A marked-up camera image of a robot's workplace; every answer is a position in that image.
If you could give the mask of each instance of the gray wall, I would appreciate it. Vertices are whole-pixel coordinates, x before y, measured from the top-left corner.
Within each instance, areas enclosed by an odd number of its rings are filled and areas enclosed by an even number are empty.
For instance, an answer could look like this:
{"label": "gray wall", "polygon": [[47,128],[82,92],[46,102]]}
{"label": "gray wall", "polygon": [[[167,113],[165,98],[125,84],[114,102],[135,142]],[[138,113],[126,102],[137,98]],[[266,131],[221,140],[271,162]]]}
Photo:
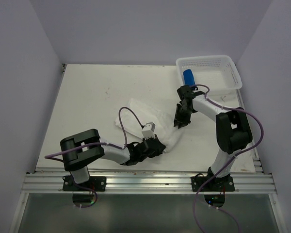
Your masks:
{"label": "gray wall", "polygon": [[31,0],[65,63],[238,61],[272,0]]}
{"label": "gray wall", "polygon": [[0,0],[0,233],[43,141],[61,63],[28,0]]}
{"label": "gray wall", "polygon": [[291,232],[291,0],[274,0],[237,63],[246,108],[265,127],[259,154]]}

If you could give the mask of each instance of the cable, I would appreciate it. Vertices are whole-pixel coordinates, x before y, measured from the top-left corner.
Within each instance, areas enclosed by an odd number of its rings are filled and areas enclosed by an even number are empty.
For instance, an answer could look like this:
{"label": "cable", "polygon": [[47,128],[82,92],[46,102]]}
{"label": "cable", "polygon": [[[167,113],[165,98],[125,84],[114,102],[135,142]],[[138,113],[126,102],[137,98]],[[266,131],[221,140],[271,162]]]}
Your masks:
{"label": "cable", "polygon": [[70,152],[73,152],[73,151],[76,151],[76,150],[80,150],[80,149],[82,149],[84,147],[91,147],[91,146],[98,146],[98,145],[107,145],[107,146],[115,147],[115,148],[121,149],[121,150],[125,149],[127,147],[127,136],[126,136],[126,132],[125,132],[125,129],[124,129],[124,126],[123,126],[123,123],[122,123],[122,119],[121,119],[121,111],[123,109],[129,110],[135,116],[135,118],[137,119],[137,121],[138,121],[139,125],[141,126],[141,128],[144,127],[144,125],[141,124],[141,122],[140,122],[139,118],[137,117],[137,115],[130,108],[121,107],[120,110],[118,111],[118,118],[119,118],[120,125],[121,125],[121,128],[122,128],[123,134],[124,134],[124,139],[125,139],[125,143],[124,143],[123,147],[120,147],[120,146],[112,144],[112,143],[106,143],[106,142],[92,142],[92,143],[87,143],[87,144],[84,144],[84,145],[81,145],[81,146],[78,146],[78,147],[75,147],[75,148],[72,148],[72,149],[69,149],[69,150],[64,150],[62,152],[49,154],[49,155],[44,156],[44,158],[51,159],[51,160],[56,160],[56,161],[59,161],[59,162],[64,162],[62,159],[57,159],[57,158],[54,158],[54,157],[59,156],[59,155],[64,155],[64,154],[67,154],[67,153],[70,153]]}
{"label": "cable", "polygon": [[[230,163],[232,163],[233,161],[234,161],[234,159],[237,157],[237,156],[239,156],[240,154],[243,154],[243,153],[245,153],[245,152],[247,152],[247,151],[249,151],[249,150],[251,150],[251,149],[253,149],[253,148],[255,148],[255,147],[257,147],[260,143],[261,143],[261,141],[262,141],[262,139],[263,139],[263,137],[264,137],[264,129],[263,129],[263,126],[262,126],[262,124],[261,124],[261,122],[258,120],[258,118],[256,117],[256,116],[254,116],[252,113],[250,113],[250,112],[247,112],[246,110],[243,110],[243,109],[238,109],[238,108],[228,108],[228,107],[224,107],[224,106],[221,106],[221,105],[219,105],[219,104],[217,104],[216,102],[213,102],[212,100],[210,100],[209,98],[207,98],[207,94],[210,92],[210,88],[208,87],[208,86],[206,86],[206,85],[202,85],[202,84],[196,84],[196,85],[193,85],[193,86],[190,86],[190,87],[195,87],[195,86],[202,86],[202,87],[205,87],[205,88],[207,88],[207,92],[205,93],[205,99],[209,102],[209,103],[211,103],[211,104],[213,104],[213,105],[215,105],[215,106],[217,106],[217,107],[219,107],[219,108],[222,108],[222,109],[225,109],[225,110],[232,110],[232,111],[237,111],[237,112],[241,112],[241,113],[245,113],[245,114],[247,114],[247,115],[249,115],[249,116],[251,116],[256,122],[257,122],[257,124],[259,125],[259,127],[260,127],[260,130],[261,130],[261,135],[260,135],[260,138],[259,138],[259,140],[257,141],[257,143],[256,144],[254,144],[253,146],[251,146],[251,147],[249,147],[249,148],[247,148],[247,149],[244,149],[244,150],[242,150],[242,151],[240,151],[240,152],[238,152],[238,153],[236,153],[235,154],[235,156],[233,156],[232,158],[230,158],[229,160],[228,160],[228,162],[217,172],[217,173],[215,173],[212,177],[210,177],[208,180],[206,180],[200,187],[199,187],[199,189],[197,190],[197,192],[196,192],[196,194],[195,194],[195,198],[194,198],[194,202],[193,202],[193,216],[194,216],[194,219],[195,219],[195,222],[196,222],[196,224],[198,225],[198,227],[200,228],[200,230],[203,232],[203,233],[206,233],[205,232],[205,230],[202,228],[202,226],[200,225],[200,223],[199,223],[199,221],[197,220],[197,217],[196,217],[196,213],[195,213],[195,206],[196,206],[196,201],[197,201],[197,196],[198,196],[198,193],[203,189],[203,187],[206,185],[206,184],[208,184],[210,181],[212,181],[217,175],[219,175]],[[227,215],[229,215],[231,218],[233,218],[234,219],[234,221],[236,222],[236,224],[237,224],[237,228],[238,228],[238,233],[241,233],[242,232],[242,230],[241,230],[241,228],[240,228],[240,225],[239,225],[239,222],[237,221],[237,219],[231,214],[231,213],[229,213],[229,212],[227,212],[226,210],[223,210],[223,209],[219,209],[220,211],[222,211],[222,212],[224,212],[224,213],[226,213]]]}
{"label": "cable", "polygon": [[93,193],[93,194],[95,195],[95,200],[92,201],[89,205],[81,205],[81,204],[80,204],[80,205],[76,205],[76,204],[75,204],[75,206],[77,206],[77,207],[79,207],[79,208],[88,208],[88,207],[93,206],[93,205],[97,202],[97,199],[98,199],[98,194],[97,194],[97,192],[96,192],[94,189],[86,188],[86,187],[82,187],[82,186],[78,185],[78,184],[74,181],[74,178],[73,178],[72,175],[71,175],[71,179],[72,179],[72,182],[73,182],[73,185],[74,185],[74,186],[76,186],[76,187],[79,188],[79,189],[83,189],[83,190],[90,191],[91,193]]}

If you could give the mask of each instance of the white plastic basket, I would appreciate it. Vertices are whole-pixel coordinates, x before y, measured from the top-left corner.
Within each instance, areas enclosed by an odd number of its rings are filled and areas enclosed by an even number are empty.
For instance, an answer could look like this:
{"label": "white plastic basket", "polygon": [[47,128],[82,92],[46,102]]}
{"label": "white plastic basket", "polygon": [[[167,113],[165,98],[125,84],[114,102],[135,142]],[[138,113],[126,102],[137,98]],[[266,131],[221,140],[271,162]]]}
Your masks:
{"label": "white plastic basket", "polygon": [[207,85],[213,95],[227,94],[243,86],[235,64],[226,55],[179,58],[176,64],[181,85],[183,72],[190,69],[195,83]]}

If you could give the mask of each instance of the white table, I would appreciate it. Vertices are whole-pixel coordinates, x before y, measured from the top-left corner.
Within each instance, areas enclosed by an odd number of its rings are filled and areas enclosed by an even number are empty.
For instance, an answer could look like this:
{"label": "white table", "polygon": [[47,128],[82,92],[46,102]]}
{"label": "white table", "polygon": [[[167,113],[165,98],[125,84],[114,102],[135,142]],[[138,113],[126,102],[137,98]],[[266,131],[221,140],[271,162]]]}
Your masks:
{"label": "white table", "polygon": [[[44,159],[47,154],[60,151],[59,142],[68,136],[88,129],[98,129],[109,141],[124,143],[123,133],[114,120],[120,107],[130,98],[174,116],[179,102],[180,87],[175,66],[67,65],[55,103],[47,134],[37,163],[37,170],[59,168],[63,164]],[[216,101],[238,107],[236,92],[215,96]],[[95,169],[207,171],[213,163],[218,145],[215,123],[201,113],[192,115],[174,149],[158,157],[147,158],[135,166],[121,166],[98,159],[88,167]],[[128,134],[128,142],[139,140]],[[236,159],[232,172],[255,172],[254,151]]]}

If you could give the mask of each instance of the white towel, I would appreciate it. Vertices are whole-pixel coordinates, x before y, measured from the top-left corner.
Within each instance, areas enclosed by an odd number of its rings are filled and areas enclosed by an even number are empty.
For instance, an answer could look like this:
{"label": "white towel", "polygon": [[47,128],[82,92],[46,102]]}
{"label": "white towel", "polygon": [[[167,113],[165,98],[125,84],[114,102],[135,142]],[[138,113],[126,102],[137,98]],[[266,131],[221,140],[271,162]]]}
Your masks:
{"label": "white towel", "polygon": [[[126,106],[137,115],[142,124],[149,122],[155,124],[154,134],[156,134],[159,141],[166,146],[164,150],[165,153],[172,150],[175,144],[180,140],[184,129],[174,127],[174,119],[168,113],[152,108],[136,99],[130,99]],[[140,125],[130,111],[123,109],[121,112],[121,119],[126,132],[138,138],[143,138]],[[115,124],[121,128],[118,117],[115,120]]]}

